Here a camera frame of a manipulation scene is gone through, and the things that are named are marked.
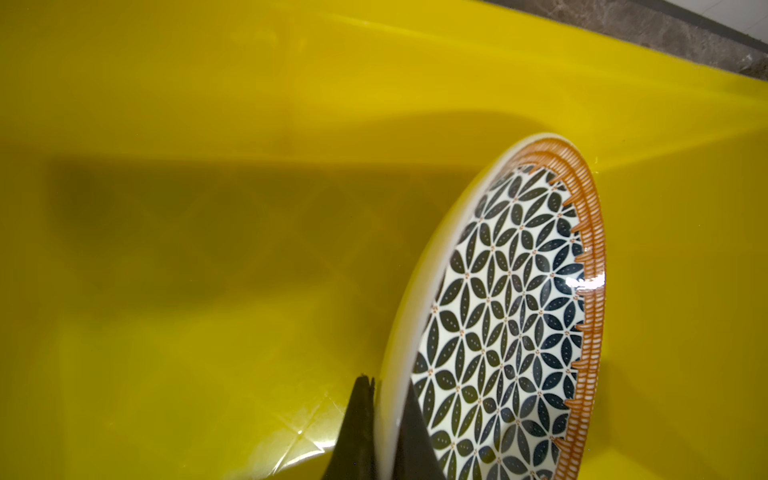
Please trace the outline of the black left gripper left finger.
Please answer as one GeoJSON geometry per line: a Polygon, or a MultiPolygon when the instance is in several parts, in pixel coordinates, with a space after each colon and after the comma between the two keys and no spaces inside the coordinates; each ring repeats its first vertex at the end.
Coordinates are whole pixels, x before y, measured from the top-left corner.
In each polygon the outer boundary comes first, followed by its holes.
{"type": "Polygon", "coordinates": [[[359,376],[323,480],[371,480],[376,478],[374,452],[375,381],[359,376]]]}

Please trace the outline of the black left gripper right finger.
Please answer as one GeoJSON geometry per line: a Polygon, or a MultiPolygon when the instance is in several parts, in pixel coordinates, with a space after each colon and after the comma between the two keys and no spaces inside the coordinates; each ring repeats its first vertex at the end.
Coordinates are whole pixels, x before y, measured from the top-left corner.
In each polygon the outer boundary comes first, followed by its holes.
{"type": "Polygon", "coordinates": [[[408,387],[395,456],[393,478],[445,480],[431,444],[413,384],[408,387]]]}

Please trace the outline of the black white flower-pattern plate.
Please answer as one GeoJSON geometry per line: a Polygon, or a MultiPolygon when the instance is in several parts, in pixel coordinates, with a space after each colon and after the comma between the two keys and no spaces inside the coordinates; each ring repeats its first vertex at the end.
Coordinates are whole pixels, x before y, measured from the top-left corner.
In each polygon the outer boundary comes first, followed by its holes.
{"type": "Polygon", "coordinates": [[[476,176],[402,297],[374,403],[377,475],[414,416],[445,479],[574,479],[595,403],[606,239],[567,139],[525,138],[476,176]]]}

